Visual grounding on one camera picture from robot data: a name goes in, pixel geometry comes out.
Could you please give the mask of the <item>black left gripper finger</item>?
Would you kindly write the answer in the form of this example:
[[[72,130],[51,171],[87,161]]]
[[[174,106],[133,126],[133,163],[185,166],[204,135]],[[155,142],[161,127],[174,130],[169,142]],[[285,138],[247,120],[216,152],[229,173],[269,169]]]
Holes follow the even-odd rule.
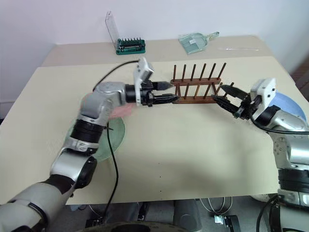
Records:
[[[163,91],[171,87],[174,87],[173,84],[166,82],[166,81],[152,82],[152,85],[153,85],[153,90],[157,90],[157,91]]]
[[[162,95],[151,95],[150,103],[151,105],[156,104],[168,104],[177,101],[179,97],[175,94],[162,94]]]

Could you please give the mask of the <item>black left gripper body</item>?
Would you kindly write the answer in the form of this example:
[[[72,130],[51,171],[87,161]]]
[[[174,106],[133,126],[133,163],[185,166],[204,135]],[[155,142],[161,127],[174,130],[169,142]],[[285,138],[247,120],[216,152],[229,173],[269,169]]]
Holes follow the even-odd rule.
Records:
[[[140,89],[140,101],[144,106],[152,106],[153,105],[153,91],[154,86],[152,81],[146,81],[141,84]]]

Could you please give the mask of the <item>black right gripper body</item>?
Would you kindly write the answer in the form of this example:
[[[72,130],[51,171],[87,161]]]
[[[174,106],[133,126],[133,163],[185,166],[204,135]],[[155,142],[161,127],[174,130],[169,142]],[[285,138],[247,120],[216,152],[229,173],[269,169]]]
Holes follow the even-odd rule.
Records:
[[[261,103],[261,96],[257,95],[253,100],[251,99],[250,94],[244,98],[240,103],[240,107],[233,114],[235,118],[241,118],[249,120],[253,113],[258,109],[259,104]]]

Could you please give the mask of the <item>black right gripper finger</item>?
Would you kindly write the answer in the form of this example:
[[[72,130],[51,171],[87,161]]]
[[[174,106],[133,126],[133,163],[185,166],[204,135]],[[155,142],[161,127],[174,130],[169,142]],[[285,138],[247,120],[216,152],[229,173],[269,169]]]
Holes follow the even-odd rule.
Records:
[[[228,99],[222,96],[217,96],[217,95],[212,95],[211,97],[221,108],[227,110],[231,114],[241,114],[242,113],[242,108],[233,105]]]
[[[243,90],[231,86],[231,85],[221,85],[221,89],[227,94],[234,98],[238,98],[244,100],[249,94],[244,92]]]

